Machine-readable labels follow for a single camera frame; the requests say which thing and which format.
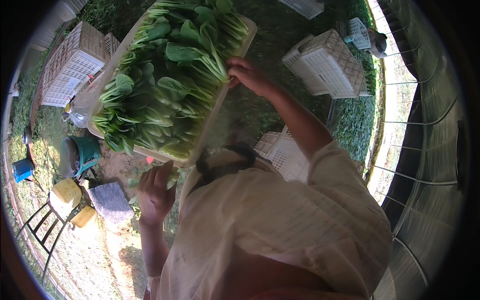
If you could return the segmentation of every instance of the blue bucket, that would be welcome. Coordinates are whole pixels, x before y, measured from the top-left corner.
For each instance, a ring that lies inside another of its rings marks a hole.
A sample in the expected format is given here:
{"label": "blue bucket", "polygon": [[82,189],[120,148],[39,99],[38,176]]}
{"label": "blue bucket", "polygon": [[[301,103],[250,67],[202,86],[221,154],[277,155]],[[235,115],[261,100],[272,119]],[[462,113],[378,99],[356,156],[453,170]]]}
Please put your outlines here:
{"label": "blue bucket", "polygon": [[33,163],[29,158],[16,161],[12,164],[13,176],[17,183],[21,182],[28,176],[33,175]]}

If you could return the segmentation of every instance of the crate filled with vegetables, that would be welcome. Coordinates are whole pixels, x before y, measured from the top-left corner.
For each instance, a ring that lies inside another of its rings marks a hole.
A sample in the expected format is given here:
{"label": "crate filled with vegetables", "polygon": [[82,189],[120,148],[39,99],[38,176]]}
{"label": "crate filled with vegetables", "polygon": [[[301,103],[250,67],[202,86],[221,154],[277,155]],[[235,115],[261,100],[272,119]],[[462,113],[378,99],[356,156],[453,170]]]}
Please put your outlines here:
{"label": "crate filled with vegetables", "polygon": [[225,61],[255,33],[230,0],[157,1],[105,70],[89,131],[113,151],[195,164],[228,90]]}

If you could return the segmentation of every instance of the beige shirt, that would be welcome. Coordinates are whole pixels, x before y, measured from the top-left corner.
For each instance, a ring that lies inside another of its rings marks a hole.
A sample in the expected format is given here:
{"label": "beige shirt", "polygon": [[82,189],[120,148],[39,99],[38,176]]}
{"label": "beige shirt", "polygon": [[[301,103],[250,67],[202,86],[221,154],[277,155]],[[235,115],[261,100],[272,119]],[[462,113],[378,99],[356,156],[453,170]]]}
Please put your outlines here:
{"label": "beige shirt", "polygon": [[314,155],[308,183],[250,168],[186,198],[182,191],[183,216],[162,275],[148,279],[151,299],[212,299],[233,244],[313,272],[336,292],[370,296],[392,247],[383,210],[336,142]]}

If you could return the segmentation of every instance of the person's left hand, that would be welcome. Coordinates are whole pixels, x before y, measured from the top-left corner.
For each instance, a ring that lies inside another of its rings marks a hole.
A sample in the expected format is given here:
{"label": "person's left hand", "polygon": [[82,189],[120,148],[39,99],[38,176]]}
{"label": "person's left hand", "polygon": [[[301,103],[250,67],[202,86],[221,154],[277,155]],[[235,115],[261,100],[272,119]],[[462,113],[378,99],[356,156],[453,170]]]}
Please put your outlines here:
{"label": "person's left hand", "polygon": [[171,160],[163,166],[151,168],[140,177],[137,187],[137,198],[142,211],[140,219],[149,225],[161,224],[175,202],[177,185],[166,190],[172,167]]}

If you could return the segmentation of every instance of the forearm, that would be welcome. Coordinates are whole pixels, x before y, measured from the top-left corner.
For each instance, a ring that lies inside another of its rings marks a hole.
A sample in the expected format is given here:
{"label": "forearm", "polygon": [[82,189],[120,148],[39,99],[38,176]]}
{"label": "forearm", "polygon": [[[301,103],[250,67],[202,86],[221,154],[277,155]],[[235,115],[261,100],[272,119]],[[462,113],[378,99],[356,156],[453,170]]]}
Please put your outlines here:
{"label": "forearm", "polygon": [[276,86],[266,95],[308,160],[333,141],[327,128],[285,88]]}
{"label": "forearm", "polygon": [[163,239],[162,223],[150,225],[140,217],[139,227],[145,273],[147,276],[160,276],[169,251]]}

